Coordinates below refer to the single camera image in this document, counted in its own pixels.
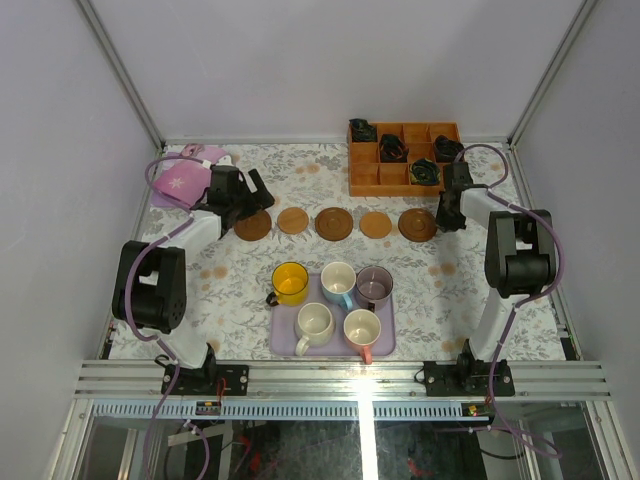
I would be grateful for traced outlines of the dark brown coaster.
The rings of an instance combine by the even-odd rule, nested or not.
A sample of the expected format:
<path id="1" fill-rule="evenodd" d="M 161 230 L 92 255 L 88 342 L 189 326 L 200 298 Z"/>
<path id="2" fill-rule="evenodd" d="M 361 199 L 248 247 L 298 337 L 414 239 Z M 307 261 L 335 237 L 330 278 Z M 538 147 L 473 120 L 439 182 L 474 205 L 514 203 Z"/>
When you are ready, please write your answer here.
<path id="1" fill-rule="evenodd" d="M 234 225 L 234 232 L 240 239 L 253 242 L 266 237 L 271 228 L 271 216 L 267 211 L 262 210 L 249 218 L 238 221 Z"/>
<path id="2" fill-rule="evenodd" d="M 323 209 L 315 218 L 316 233 L 328 241 L 346 239 L 353 230 L 353 217 L 343 208 L 329 207 Z"/>
<path id="3" fill-rule="evenodd" d="M 427 242 L 436 235 L 436 219 L 426 209 L 412 208 L 401 214 L 398 229 L 406 239 L 412 242 Z"/>

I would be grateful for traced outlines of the light wooden coaster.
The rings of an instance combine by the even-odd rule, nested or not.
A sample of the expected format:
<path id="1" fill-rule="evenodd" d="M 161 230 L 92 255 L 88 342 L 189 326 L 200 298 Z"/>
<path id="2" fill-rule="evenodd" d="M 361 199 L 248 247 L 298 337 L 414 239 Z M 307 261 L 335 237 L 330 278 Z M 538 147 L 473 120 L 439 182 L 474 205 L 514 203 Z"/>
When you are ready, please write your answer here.
<path id="1" fill-rule="evenodd" d="M 381 239 L 392 230 L 392 222 L 387 214 L 372 211 L 364 214 L 359 222 L 361 232 L 368 238 Z"/>
<path id="2" fill-rule="evenodd" d="M 286 234 L 296 235 L 303 232 L 309 223 L 308 214 L 299 207 L 284 209 L 277 217 L 278 228 Z"/>

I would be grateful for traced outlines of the purple mug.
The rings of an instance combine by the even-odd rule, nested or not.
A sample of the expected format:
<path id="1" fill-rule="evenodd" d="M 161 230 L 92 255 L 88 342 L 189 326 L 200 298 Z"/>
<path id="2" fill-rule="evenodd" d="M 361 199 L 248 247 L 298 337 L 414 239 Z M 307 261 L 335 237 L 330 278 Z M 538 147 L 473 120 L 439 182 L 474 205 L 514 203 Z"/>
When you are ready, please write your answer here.
<path id="1" fill-rule="evenodd" d="M 394 287 L 391 273 L 381 266 L 367 266 L 356 276 L 355 299 L 371 312 L 381 310 L 389 301 Z"/>

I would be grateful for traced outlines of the pink mug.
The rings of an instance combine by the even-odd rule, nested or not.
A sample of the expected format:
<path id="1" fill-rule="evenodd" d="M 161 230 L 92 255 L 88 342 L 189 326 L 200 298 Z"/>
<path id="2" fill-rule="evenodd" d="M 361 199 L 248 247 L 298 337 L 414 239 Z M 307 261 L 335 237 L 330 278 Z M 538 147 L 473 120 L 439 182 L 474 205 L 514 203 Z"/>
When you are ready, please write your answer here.
<path id="1" fill-rule="evenodd" d="M 381 335 L 381 321 L 366 309 L 351 311 L 344 319 L 343 333 L 347 344 L 363 360 L 365 365 L 373 363 L 373 346 Z"/>

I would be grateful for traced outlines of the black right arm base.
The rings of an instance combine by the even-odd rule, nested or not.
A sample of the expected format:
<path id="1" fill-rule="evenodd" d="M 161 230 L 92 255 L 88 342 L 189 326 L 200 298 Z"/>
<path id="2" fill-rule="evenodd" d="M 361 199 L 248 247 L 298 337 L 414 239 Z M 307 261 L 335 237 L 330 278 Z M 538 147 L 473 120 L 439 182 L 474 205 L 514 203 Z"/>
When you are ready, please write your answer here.
<path id="1" fill-rule="evenodd" d="M 489 387 L 493 388 L 495 397 L 515 395 L 508 362 L 500 360 L 491 370 L 491 362 L 476 359 L 468 342 L 464 344 L 455 363 L 424 361 L 413 380 L 422 385 L 430 397 L 488 397 Z"/>

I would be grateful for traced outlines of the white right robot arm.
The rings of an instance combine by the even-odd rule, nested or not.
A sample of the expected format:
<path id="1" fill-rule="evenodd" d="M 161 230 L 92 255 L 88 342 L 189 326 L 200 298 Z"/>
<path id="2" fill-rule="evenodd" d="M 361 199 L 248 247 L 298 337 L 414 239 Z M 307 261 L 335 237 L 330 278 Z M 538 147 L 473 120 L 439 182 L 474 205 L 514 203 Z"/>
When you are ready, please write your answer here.
<path id="1" fill-rule="evenodd" d="M 484 274 L 489 296 L 463 349 L 463 355 L 473 360 L 455 372 L 458 387 L 474 395 L 490 385 L 492 373 L 484 362 L 501 359 L 517 310 L 556 281 L 557 236 L 549 211 L 527 210 L 498 198 L 487 186 L 473 182 L 467 163 L 446 165 L 443 179 L 438 228 L 455 232 L 472 220 L 486 230 Z"/>

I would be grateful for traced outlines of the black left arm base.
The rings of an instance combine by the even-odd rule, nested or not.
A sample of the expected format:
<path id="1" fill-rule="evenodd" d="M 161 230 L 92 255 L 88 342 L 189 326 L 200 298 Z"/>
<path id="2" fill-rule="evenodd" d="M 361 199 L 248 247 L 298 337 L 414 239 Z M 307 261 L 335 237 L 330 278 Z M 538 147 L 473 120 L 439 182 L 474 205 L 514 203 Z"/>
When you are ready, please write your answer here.
<path id="1" fill-rule="evenodd" d="M 249 384 L 249 366 L 243 364 L 220 364 L 215 351 L 208 348 L 204 364 L 199 368 L 181 368 L 175 385 L 169 385 L 175 366 L 169 363 L 166 354 L 158 355 L 154 363 L 164 369 L 161 392 L 181 396 L 244 397 Z"/>

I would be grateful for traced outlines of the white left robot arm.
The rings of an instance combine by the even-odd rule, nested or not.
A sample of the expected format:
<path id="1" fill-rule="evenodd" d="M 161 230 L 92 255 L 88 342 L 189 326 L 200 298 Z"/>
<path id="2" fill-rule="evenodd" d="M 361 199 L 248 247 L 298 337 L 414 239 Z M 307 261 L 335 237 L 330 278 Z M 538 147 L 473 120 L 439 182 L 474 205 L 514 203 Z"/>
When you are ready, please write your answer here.
<path id="1" fill-rule="evenodd" d="M 212 392 L 218 369 L 205 361 L 209 346 L 188 325 L 187 265 L 238 222 L 274 205 L 257 170 L 198 163 L 209 181 L 196 194 L 180 193 L 180 174 L 155 193 L 187 213 L 186 221 L 148 243 L 122 247 L 112 298 L 112 314 L 143 342 L 155 341 L 170 361 L 186 368 L 184 382 L 197 394 Z"/>

